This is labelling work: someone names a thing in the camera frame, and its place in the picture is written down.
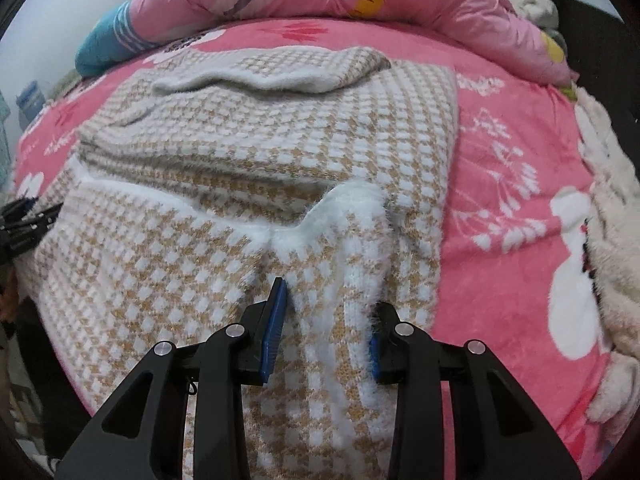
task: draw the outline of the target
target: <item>fleece blanket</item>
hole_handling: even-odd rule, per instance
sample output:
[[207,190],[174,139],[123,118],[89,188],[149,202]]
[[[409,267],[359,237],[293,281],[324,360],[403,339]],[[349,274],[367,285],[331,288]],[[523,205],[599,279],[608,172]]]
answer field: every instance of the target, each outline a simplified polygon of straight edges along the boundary
[[604,326],[616,349],[587,415],[603,422],[608,439],[615,442],[640,404],[640,184],[607,111],[584,89],[577,96],[583,157],[596,177],[589,261]]
[[280,359],[244,393],[254,475],[382,478],[396,396],[370,373],[370,309],[433,317],[456,94],[448,68],[309,46],[188,50],[122,84],[20,266],[92,410],[157,341],[205,340],[283,276]]
[[98,22],[78,50],[83,76],[203,28],[252,18],[333,16],[416,23],[459,41],[517,76],[567,86],[562,49],[508,0],[131,0]]
[[[601,426],[588,421],[587,410],[602,382],[609,347],[593,281],[583,272],[593,176],[578,150],[574,107],[553,88],[522,81],[418,27],[331,19],[227,25],[125,63],[48,106],[19,143],[16,188],[34,195],[48,189],[76,143],[78,126],[138,71],[185,50],[292,44],[332,50],[367,45],[391,60],[455,71],[460,132],[442,210],[438,307],[422,327],[453,344],[486,341],[588,476],[600,463]],[[40,313],[67,366],[70,359],[48,312]],[[610,400],[605,397],[606,409],[598,410],[601,422],[620,410]],[[301,409],[306,413],[308,405]],[[454,461],[451,453],[448,457]]]

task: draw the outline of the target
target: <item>white flower print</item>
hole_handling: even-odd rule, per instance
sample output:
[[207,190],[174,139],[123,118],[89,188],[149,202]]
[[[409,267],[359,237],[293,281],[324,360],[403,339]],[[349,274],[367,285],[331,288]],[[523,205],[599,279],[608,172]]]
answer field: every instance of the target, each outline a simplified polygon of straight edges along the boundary
[[597,342],[601,348],[605,345],[593,281],[582,266],[587,241],[583,226],[591,213],[591,197],[575,187],[563,187],[550,206],[560,218],[560,235],[569,255],[554,272],[549,289],[549,333],[562,355],[576,360]]
[[456,74],[458,80],[458,88],[461,90],[471,90],[482,97],[487,97],[491,94],[497,94],[502,88],[504,88],[504,81],[497,77],[479,77],[478,79],[471,79],[463,74]]
[[[536,168],[522,160],[524,152],[514,145],[507,126],[492,117],[489,110],[480,108],[478,115],[468,122],[469,126],[461,124],[460,134],[472,136],[468,144],[483,156],[469,158],[461,154],[460,164],[481,173],[479,178],[483,181],[489,177],[499,213],[485,208],[468,194],[453,190],[466,203],[464,209],[450,210],[456,227],[482,250],[489,251],[498,244],[503,253],[544,236],[544,221],[516,214],[524,202],[540,194]],[[500,171],[493,169],[493,164],[492,168],[484,167],[482,160],[486,158],[499,162]]]
[[76,130],[73,129],[65,134],[62,134],[58,139],[52,140],[49,145],[44,149],[45,155],[52,155],[57,153],[60,149],[76,140]]
[[27,198],[37,197],[40,195],[40,188],[43,182],[44,173],[28,173],[20,183],[20,186],[18,186],[18,191],[15,194],[16,196],[24,196]]

